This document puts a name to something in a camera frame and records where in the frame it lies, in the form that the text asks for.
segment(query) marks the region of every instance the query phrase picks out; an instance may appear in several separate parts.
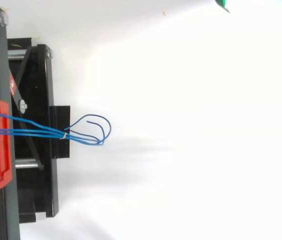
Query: white background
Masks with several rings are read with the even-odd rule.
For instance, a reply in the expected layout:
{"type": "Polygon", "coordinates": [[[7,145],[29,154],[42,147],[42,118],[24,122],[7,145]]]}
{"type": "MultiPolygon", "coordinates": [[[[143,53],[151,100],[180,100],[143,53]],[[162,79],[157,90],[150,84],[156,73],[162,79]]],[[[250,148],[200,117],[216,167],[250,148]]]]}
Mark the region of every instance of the white background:
{"type": "Polygon", "coordinates": [[[71,143],[22,240],[282,239],[282,2],[240,3],[0,0],[53,49],[55,104],[113,125],[71,143]]]}

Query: bolt head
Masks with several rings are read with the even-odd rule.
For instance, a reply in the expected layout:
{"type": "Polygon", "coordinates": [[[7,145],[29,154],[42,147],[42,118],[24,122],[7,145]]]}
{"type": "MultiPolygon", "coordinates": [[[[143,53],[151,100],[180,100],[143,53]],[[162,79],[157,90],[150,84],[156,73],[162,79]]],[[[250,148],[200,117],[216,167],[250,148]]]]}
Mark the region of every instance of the bolt head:
{"type": "Polygon", "coordinates": [[[9,17],[5,11],[0,12],[0,26],[6,27],[9,24],[9,17]]]}
{"type": "Polygon", "coordinates": [[[53,51],[51,49],[48,49],[46,51],[46,56],[48,59],[52,59],[53,58],[53,51]]]}
{"type": "Polygon", "coordinates": [[[23,99],[20,100],[20,102],[19,102],[19,109],[20,109],[20,112],[22,114],[24,114],[25,110],[27,110],[27,104],[25,103],[25,101],[23,99]]]}

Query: cable tie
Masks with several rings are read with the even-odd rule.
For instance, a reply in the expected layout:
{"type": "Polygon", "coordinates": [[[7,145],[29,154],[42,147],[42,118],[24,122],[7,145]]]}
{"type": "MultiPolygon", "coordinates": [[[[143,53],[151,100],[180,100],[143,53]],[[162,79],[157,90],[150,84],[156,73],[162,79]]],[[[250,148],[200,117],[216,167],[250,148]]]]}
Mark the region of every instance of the cable tie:
{"type": "Polygon", "coordinates": [[[60,138],[60,140],[65,139],[66,138],[67,133],[64,134],[63,138],[60,138]]]}

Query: black bracket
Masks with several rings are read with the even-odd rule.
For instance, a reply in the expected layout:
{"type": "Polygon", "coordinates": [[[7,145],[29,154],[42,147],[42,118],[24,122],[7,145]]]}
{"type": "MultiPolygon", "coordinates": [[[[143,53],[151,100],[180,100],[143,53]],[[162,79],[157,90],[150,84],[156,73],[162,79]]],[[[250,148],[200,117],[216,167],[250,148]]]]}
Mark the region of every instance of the black bracket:
{"type": "MultiPolygon", "coordinates": [[[[70,125],[70,106],[54,106],[51,49],[44,44],[31,46],[32,42],[30,38],[8,39],[9,56],[10,51],[23,51],[22,57],[9,57],[9,68],[17,85],[12,96],[15,103],[12,115],[64,131],[70,125]],[[27,104],[24,113],[19,106],[21,100],[27,104]]],[[[27,123],[25,127],[34,129],[27,123]]],[[[68,139],[32,137],[31,140],[33,145],[23,136],[14,137],[16,161],[32,160],[35,149],[43,165],[43,170],[16,169],[20,223],[35,222],[35,213],[46,212],[47,217],[58,213],[56,159],[69,157],[68,139]]]]}

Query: metal rod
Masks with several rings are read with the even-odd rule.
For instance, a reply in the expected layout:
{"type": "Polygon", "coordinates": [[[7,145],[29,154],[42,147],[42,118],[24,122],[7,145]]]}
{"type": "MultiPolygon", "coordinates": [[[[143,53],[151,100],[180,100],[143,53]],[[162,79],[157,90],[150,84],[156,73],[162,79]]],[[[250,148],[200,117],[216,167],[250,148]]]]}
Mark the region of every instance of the metal rod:
{"type": "Polygon", "coordinates": [[[9,60],[22,60],[26,53],[26,49],[22,50],[9,50],[7,51],[7,58],[9,60]]]}
{"type": "Polygon", "coordinates": [[[29,159],[16,159],[15,160],[15,168],[16,169],[34,169],[38,168],[37,162],[33,158],[29,159]]]}

